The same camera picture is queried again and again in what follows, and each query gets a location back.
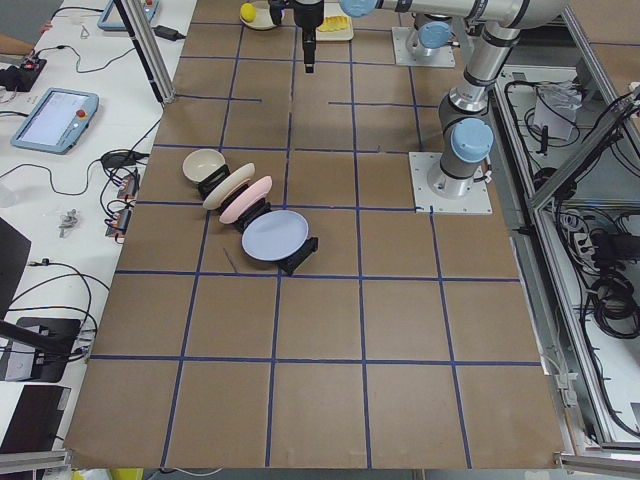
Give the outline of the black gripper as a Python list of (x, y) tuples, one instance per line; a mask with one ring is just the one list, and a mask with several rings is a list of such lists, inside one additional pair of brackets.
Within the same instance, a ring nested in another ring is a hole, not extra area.
[(303, 33), (303, 61), (305, 72), (312, 74), (315, 69), (316, 30), (324, 22), (323, 0), (293, 0), (295, 24)]

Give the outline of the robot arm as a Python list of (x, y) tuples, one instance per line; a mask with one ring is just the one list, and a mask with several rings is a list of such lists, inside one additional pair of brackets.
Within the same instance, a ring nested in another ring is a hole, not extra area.
[[(325, 22), (324, 1), (269, 1), (271, 20), (279, 25), (285, 9), (293, 11), (295, 24), (302, 29), (303, 62), (306, 73), (313, 73), (319, 27)], [(401, 66), (453, 68), (453, 32), (445, 16), (414, 13), (412, 27), (393, 27), (395, 63)]]
[(342, 1), (342, 10), (360, 18), (376, 9), (436, 14), (482, 21), (481, 37), (463, 72), (463, 80), (441, 100), (438, 115), (444, 149), (439, 163), (431, 167), (427, 184), (436, 195), (458, 199), (474, 183), (479, 164), (489, 155), (494, 134), (480, 118), (487, 108), (487, 90), (493, 87), (520, 32), (555, 19), (565, 1)]

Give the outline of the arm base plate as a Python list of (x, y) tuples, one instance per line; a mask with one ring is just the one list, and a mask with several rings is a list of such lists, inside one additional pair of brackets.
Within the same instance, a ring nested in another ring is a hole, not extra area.
[(454, 179), (441, 170), (440, 157), (440, 152), (409, 153), (415, 211), (445, 215), (492, 214), (482, 168), (478, 166), (470, 178)]
[(431, 68), (454, 68), (456, 61), (449, 44), (427, 48), (419, 40), (413, 27), (393, 27), (392, 40), (395, 64)]

